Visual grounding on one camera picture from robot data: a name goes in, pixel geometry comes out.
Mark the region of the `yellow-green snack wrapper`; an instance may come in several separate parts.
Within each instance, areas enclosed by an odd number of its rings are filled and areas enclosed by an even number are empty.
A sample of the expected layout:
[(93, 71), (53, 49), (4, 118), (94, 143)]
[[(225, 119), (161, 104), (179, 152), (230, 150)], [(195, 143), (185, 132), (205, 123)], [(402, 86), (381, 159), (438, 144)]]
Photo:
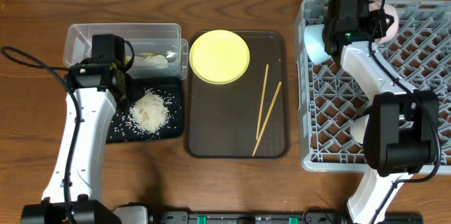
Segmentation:
[(132, 68), (166, 68), (177, 61), (175, 53), (141, 53), (135, 56)]

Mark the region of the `white rice pile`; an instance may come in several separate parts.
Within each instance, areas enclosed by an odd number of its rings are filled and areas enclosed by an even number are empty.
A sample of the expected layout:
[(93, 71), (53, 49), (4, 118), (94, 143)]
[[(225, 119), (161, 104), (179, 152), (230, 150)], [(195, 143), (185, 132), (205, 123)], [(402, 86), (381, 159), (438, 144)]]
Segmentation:
[(113, 132), (121, 136), (125, 136), (126, 131), (136, 136), (158, 134), (169, 123), (169, 106), (174, 102), (173, 94), (159, 89), (144, 89), (143, 97), (115, 116), (118, 124), (114, 125)]

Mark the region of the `blue bowl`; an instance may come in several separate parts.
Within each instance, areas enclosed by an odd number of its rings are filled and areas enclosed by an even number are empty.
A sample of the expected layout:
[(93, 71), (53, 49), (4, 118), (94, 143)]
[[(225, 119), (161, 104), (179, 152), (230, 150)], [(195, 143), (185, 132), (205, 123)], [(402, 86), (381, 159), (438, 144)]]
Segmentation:
[(331, 55), (325, 51), (323, 29), (324, 24), (308, 25), (304, 29), (304, 46), (307, 56), (314, 65), (322, 64), (331, 59)]

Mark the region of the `yellow plate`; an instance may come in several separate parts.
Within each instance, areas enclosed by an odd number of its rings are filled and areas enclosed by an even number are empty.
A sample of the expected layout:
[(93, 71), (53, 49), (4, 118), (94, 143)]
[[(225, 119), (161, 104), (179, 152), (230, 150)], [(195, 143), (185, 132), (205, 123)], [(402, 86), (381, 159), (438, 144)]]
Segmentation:
[(243, 76), (250, 63), (246, 41), (228, 30), (211, 30), (201, 34), (190, 49), (189, 62), (201, 80), (224, 85)]

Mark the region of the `white cup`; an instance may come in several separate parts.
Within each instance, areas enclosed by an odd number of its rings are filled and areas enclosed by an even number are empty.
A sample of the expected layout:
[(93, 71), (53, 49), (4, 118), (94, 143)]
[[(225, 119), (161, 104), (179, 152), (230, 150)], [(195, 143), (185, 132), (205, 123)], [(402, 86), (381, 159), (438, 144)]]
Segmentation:
[(350, 126), (350, 134), (352, 136), (352, 139), (358, 144), (363, 144), (364, 134), (366, 131), (366, 125), (368, 123), (368, 120), (369, 115), (365, 115), (362, 116), (361, 118), (354, 120)]

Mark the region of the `wooden chopstick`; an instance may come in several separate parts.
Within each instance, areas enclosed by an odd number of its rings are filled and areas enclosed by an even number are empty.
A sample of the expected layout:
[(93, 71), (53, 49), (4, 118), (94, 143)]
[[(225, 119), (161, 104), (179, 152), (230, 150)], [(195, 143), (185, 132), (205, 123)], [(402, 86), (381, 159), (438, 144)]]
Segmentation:
[(257, 149), (259, 148), (261, 138), (263, 137), (263, 134), (264, 134), (264, 132), (265, 132), (266, 126), (267, 126), (267, 124), (268, 124), (268, 120), (269, 120), (269, 118), (270, 118), (270, 116), (271, 116), (271, 113), (272, 113), (274, 104), (275, 104), (275, 102), (276, 102), (276, 99), (277, 99), (277, 97), (278, 97), (278, 93), (279, 93), (279, 91), (280, 91), (280, 89), (281, 89), (281, 86), (282, 86), (282, 82), (279, 82), (279, 83), (278, 83), (278, 86), (277, 86), (277, 88), (276, 88), (276, 91), (275, 91), (275, 93), (274, 93), (274, 95), (273, 95), (271, 104), (270, 104), (270, 106), (269, 106), (269, 108), (268, 108), (268, 112), (267, 112), (267, 114), (266, 114), (264, 123), (263, 123), (263, 125), (262, 125), (262, 129), (260, 130), (259, 136), (257, 137), (257, 143), (256, 143), (256, 145), (255, 145), (255, 147), (254, 147), (254, 151), (253, 151), (253, 153), (252, 153), (252, 157), (255, 156), (255, 154), (256, 154), (256, 152), (257, 152)]
[(260, 101), (260, 106), (259, 106), (259, 116), (258, 116), (258, 121), (257, 121), (256, 141), (258, 140), (259, 133), (260, 133), (261, 117), (262, 117), (262, 111), (263, 111), (263, 107), (264, 107), (264, 98), (265, 98), (266, 83), (267, 83), (267, 77), (268, 77), (268, 67), (269, 67), (269, 64), (266, 64), (265, 73), (264, 73), (264, 81), (263, 81), (262, 91), (261, 91), (261, 101)]

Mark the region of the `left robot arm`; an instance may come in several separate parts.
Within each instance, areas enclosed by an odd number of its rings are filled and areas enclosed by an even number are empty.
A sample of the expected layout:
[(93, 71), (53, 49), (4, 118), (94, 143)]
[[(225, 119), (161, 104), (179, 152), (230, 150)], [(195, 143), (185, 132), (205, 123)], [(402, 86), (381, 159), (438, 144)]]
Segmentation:
[(66, 77), (34, 56), (11, 46), (29, 66), (52, 74), (67, 92), (66, 123), (55, 169), (38, 204), (26, 205), (21, 223), (150, 223), (149, 209), (129, 203), (112, 211), (102, 203), (101, 172), (109, 126), (128, 98), (125, 59), (129, 42), (114, 34), (93, 35), (92, 55), (67, 69)]

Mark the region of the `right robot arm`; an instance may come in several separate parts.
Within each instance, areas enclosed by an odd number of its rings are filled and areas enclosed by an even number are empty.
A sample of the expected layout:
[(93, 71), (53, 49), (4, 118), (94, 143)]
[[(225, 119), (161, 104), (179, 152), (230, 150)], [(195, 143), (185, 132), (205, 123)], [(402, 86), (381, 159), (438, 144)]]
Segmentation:
[(438, 96), (410, 85), (379, 53), (378, 44), (399, 25), (386, 6), (375, 0), (328, 0), (322, 32), (325, 52), (371, 102), (369, 114), (351, 130), (369, 166), (347, 201), (351, 223), (384, 221), (403, 184), (429, 181), (440, 167)]

